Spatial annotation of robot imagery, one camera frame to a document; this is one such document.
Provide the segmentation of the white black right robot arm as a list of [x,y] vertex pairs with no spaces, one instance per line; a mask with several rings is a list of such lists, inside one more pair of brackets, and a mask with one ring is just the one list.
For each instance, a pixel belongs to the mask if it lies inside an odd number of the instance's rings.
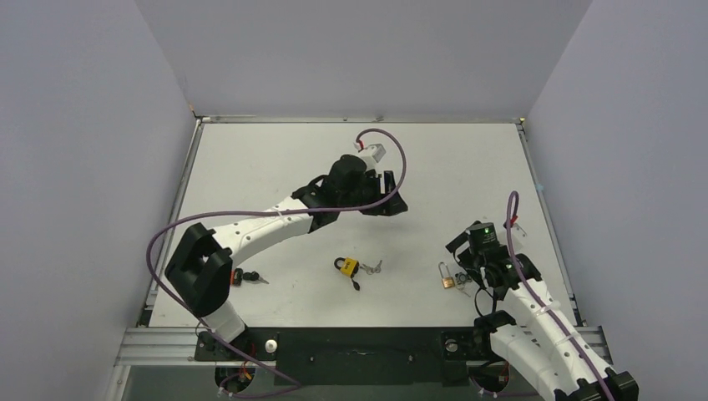
[[471,351],[503,360],[544,400],[636,400],[639,385],[584,339],[554,299],[540,271],[500,242],[492,222],[474,222],[446,246],[479,289],[503,308],[474,320],[470,339],[447,336],[449,355]]

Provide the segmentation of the yellow padlock with keys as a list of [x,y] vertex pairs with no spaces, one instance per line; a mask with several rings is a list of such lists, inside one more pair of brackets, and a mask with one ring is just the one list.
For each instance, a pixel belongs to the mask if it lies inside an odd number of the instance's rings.
[[378,274],[382,270],[382,260],[374,266],[369,266],[356,259],[350,257],[338,257],[333,261],[333,266],[343,276],[347,277],[356,291],[361,290],[360,284],[355,280],[359,272],[365,272],[367,275]]

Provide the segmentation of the small brass padlock with keys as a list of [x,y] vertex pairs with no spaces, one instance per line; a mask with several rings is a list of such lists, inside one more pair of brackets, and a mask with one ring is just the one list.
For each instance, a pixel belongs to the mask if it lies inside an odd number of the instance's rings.
[[451,274],[448,265],[444,261],[440,261],[437,264],[437,269],[440,274],[442,287],[445,290],[456,289],[457,291],[464,294],[466,297],[471,297],[471,295],[465,291],[465,285],[458,284],[456,279]]

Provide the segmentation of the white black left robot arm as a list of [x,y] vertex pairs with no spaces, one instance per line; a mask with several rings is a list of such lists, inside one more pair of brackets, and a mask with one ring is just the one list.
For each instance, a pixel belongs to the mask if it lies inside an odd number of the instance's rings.
[[337,220],[342,209],[366,216],[396,216],[408,210],[392,171],[376,170],[372,156],[343,155],[330,171],[255,216],[230,225],[188,227],[165,275],[186,308],[218,335],[217,349],[229,359],[248,351],[247,326],[229,300],[235,269],[256,254]]

